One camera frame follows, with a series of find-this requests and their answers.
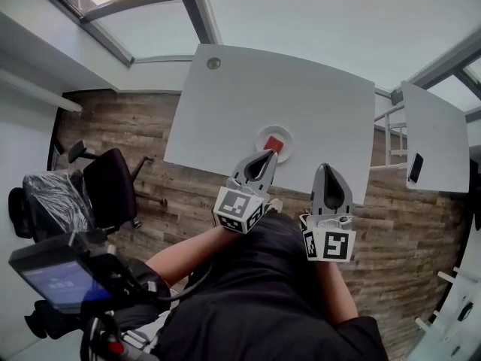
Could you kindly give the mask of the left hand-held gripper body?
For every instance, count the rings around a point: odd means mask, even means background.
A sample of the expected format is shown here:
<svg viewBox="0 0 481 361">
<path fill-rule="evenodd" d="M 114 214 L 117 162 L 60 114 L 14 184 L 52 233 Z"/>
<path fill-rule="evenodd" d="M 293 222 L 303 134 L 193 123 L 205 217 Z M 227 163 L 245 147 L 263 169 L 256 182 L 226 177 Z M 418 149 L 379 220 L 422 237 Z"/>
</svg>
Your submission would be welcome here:
<svg viewBox="0 0 481 361">
<path fill-rule="evenodd" d="M 220 187 L 213 216 L 216 224 L 225 229 L 247 234 L 265 214 L 269 202 L 267 192 L 229 177 L 226 185 Z"/>
</svg>

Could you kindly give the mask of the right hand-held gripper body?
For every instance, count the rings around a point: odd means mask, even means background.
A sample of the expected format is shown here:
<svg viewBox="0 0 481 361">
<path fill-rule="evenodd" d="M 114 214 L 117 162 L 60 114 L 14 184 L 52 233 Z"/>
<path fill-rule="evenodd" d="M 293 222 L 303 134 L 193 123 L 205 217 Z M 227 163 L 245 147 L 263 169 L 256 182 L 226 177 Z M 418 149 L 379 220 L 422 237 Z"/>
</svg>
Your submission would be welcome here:
<svg viewBox="0 0 481 361">
<path fill-rule="evenodd" d="M 356 237 L 351 214 L 303 214 L 299 219 L 308 261 L 351 260 Z"/>
</svg>

